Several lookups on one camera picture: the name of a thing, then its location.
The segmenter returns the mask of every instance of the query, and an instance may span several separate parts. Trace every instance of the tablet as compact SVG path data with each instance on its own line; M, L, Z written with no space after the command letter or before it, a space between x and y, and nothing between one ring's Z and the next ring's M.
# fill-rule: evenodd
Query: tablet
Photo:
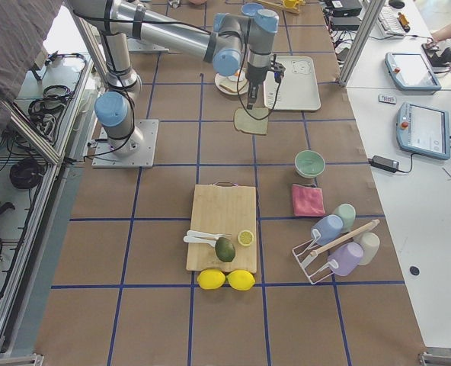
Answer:
M436 92L441 89L439 80L421 53L391 53L385 63L396 87L401 90Z
M396 138L402 150L447 160L450 157L449 113L405 102L398 112Z

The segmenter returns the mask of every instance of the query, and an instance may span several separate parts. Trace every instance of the white table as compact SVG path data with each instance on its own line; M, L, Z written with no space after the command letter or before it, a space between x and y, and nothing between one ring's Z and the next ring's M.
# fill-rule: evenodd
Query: white table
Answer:
M348 88L350 103L368 157L398 160L401 170L410 167L410 154L398 148L396 114L403 101L449 112L451 91L407 96L390 91L397 105L377 101L385 89ZM372 168L405 283L428 347L451 348L451 158L440 161L414 156L413 171L392 174ZM409 268L420 269L413 276Z
M410 21L411 31L408 34L430 37L427 25L425 25L420 12L412 0L405 0L405 7L399 11ZM427 42L427 39L422 37L403 37L377 40L373 37L381 37L376 24L371 31L371 38L366 42L356 67L347 82L347 86L350 88L394 89L395 84L385 65L385 55L387 52L422 53L421 46ZM450 73L438 74L437 78L443 90L451 90Z

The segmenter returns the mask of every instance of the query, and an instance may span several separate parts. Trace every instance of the black box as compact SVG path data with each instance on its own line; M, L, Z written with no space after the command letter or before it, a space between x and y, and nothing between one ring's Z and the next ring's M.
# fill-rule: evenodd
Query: black box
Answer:
M326 0L325 4L335 18L356 17L363 8L358 0Z
M360 25L361 21L357 17L331 19L331 29L333 31L357 31Z

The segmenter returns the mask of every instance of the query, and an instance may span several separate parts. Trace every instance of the bowl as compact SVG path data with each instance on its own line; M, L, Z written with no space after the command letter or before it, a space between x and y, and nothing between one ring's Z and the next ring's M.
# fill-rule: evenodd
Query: bowl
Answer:
M258 10L264 9L264 6L256 2L244 4L241 8L242 14L248 17L254 17Z
M295 169L303 178L315 178L325 169L325 160L313 150L303 150L295 156Z

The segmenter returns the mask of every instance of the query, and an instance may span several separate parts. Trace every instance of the green avocado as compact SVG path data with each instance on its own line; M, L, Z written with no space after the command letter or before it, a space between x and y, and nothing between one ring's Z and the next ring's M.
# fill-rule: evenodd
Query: green avocado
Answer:
M216 255L221 262L232 262L235 257L235 248L232 242L224 237L216 241Z

